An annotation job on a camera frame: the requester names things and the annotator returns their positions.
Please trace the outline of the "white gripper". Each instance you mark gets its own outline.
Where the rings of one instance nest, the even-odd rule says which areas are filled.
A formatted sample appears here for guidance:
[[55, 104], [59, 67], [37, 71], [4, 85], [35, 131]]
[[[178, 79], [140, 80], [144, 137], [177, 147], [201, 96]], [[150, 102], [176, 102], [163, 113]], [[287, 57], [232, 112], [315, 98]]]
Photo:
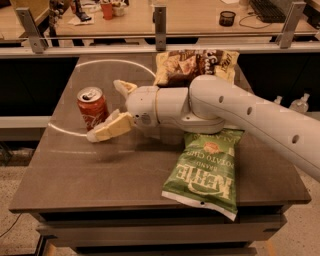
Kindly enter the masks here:
[[146, 137], [159, 138], [160, 128], [156, 113], [157, 86], [141, 86], [122, 81], [113, 81], [115, 89], [125, 98], [128, 112], [119, 109], [87, 133], [90, 142], [107, 141], [121, 136], [136, 127]]

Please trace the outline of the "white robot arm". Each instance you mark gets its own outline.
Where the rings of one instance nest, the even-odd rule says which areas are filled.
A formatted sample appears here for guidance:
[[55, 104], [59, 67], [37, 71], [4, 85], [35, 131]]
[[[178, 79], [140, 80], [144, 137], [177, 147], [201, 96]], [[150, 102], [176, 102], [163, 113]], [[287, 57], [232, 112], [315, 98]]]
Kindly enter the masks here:
[[114, 86], [127, 111], [111, 113], [87, 133], [106, 141], [132, 128], [174, 127], [214, 134], [227, 122], [251, 133], [313, 179], [320, 181], [320, 121], [262, 99], [214, 75], [200, 75], [188, 87]]

